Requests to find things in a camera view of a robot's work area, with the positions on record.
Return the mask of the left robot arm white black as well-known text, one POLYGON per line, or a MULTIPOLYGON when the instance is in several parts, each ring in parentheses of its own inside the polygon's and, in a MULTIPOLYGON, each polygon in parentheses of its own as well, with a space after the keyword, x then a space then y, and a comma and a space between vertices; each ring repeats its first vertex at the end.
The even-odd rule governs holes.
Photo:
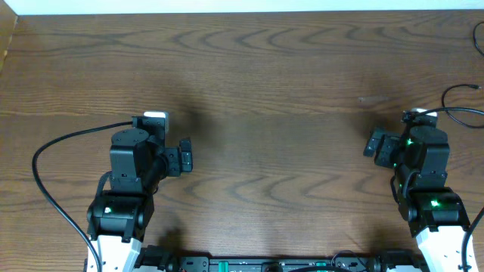
POLYGON ((190 139, 167 147, 168 130, 167 113, 146 112, 111 138, 111 170, 101 176, 87 211, 94 248, 86 271, 133 271, 143 266, 142 243, 159 182, 192 172, 194 166, 190 139))

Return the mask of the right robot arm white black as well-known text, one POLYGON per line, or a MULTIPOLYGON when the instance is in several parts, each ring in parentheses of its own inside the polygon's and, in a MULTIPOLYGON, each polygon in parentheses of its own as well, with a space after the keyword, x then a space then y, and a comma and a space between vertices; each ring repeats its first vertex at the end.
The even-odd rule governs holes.
POLYGON ((403 134, 375 128, 364 155, 394 171, 392 196, 431 271, 476 271, 471 223, 464 204, 445 182, 448 136, 430 125, 403 134))

